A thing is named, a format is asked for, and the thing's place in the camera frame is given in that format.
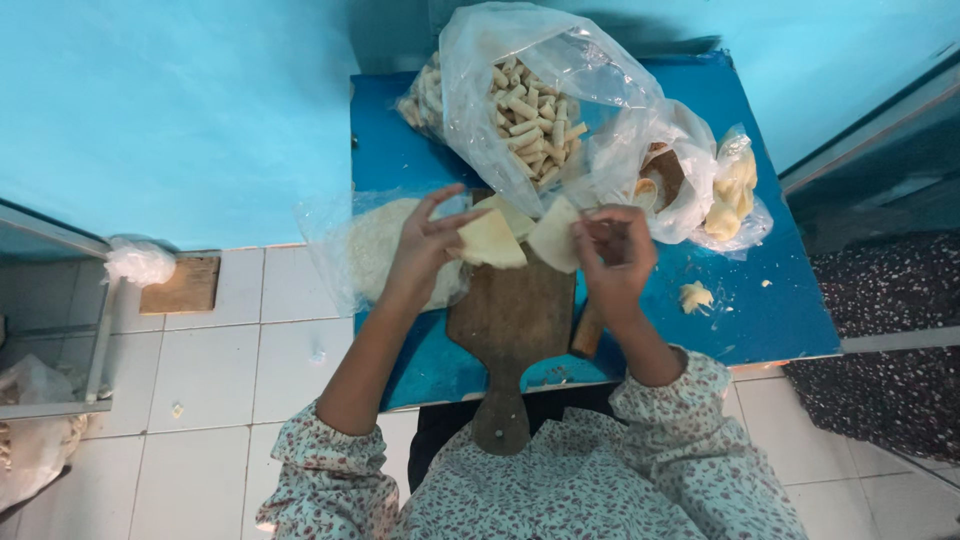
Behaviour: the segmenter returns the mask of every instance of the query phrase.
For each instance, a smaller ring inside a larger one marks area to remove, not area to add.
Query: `cutting board handle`
[[[519,454],[530,442],[530,421],[520,395],[519,373],[497,370],[473,417],[473,440],[487,454]]]

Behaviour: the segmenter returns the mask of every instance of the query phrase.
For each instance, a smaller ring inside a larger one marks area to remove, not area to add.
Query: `metal frame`
[[[943,327],[929,330],[899,331],[881,335],[850,337],[840,341],[844,354],[878,353],[903,349],[926,349],[960,345],[960,327]]]
[[[896,134],[912,119],[960,92],[960,63],[946,69],[889,109],[780,178],[783,193],[800,189],[815,178],[856,158],[862,151]]]
[[[927,469],[926,467],[921,465],[919,462],[914,461],[912,458],[910,458],[907,455],[901,454],[893,450],[887,450],[880,447],[877,447],[877,448],[883,450],[884,452],[892,456],[895,460],[902,463],[903,466],[912,470],[913,472],[921,475],[927,475],[928,477],[933,477],[933,479],[937,480],[937,486],[949,492],[950,495],[954,495],[954,496],[960,495],[960,485],[957,485],[956,482],[952,480],[945,479],[937,471],[934,471],[933,469]]]
[[[40,236],[62,246],[103,260],[107,259],[107,253],[110,251],[109,245],[103,240],[97,240],[69,231],[53,223],[3,205],[0,205],[0,224],[6,224],[24,233]],[[110,410],[113,401],[98,401],[97,392],[100,390],[104,361],[107,357],[107,342],[113,321],[113,304],[116,300],[118,286],[119,281],[115,279],[111,279],[107,285],[107,294],[105,295],[104,305],[100,313],[100,325],[97,327],[93,346],[93,358],[90,360],[90,371],[87,375],[84,402],[0,406],[0,420],[37,416],[63,416]]]

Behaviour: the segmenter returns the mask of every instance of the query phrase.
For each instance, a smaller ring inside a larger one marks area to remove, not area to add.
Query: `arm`
[[[805,538],[766,454],[721,413],[727,368],[667,345],[639,308],[657,262],[642,210],[603,207],[574,234],[590,301],[627,358],[630,376],[610,398],[630,424],[621,449],[627,464],[709,538]]]
[[[439,203],[463,190],[463,184],[453,184],[430,193],[404,222],[383,294],[317,401],[317,418],[335,430],[363,435],[376,426],[403,340],[430,300],[440,267],[453,259],[450,251],[463,245],[457,229],[487,212],[430,221]]]
[[[436,205],[463,191],[428,195],[403,224],[383,294],[323,395],[283,426],[271,456],[283,465],[257,523],[275,538],[385,537],[397,517],[397,489],[380,473],[386,445],[377,409],[396,355],[433,291],[437,272],[461,245],[457,229],[483,210],[429,221]]]
[[[573,233],[590,301],[623,349],[630,375],[646,386],[679,378],[685,356],[670,349],[640,309],[657,264],[643,210],[607,205],[575,223]]]

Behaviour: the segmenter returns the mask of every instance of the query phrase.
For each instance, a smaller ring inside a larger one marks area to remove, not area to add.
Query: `floral blouse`
[[[617,417],[568,408],[517,455],[484,454],[467,425],[403,508],[380,472],[376,428],[349,436],[310,405],[280,431],[274,495],[257,513],[275,538],[806,538],[766,454],[721,414],[730,380],[708,356],[646,387],[627,375]]]

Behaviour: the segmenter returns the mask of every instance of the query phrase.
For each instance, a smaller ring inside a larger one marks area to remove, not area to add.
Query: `hand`
[[[628,331],[642,315],[640,293],[657,264],[643,210],[606,205],[572,227],[589,300],[614,334]]]
[[[452,250],[463,246],[457,229],[489,211],[474,210],[430,221],[438,204],[463,190],[463,184],[451,184],[430,193],[403,222],[381,302],[396,302],[415,314],[429,302],[440,267],[453,260]]]

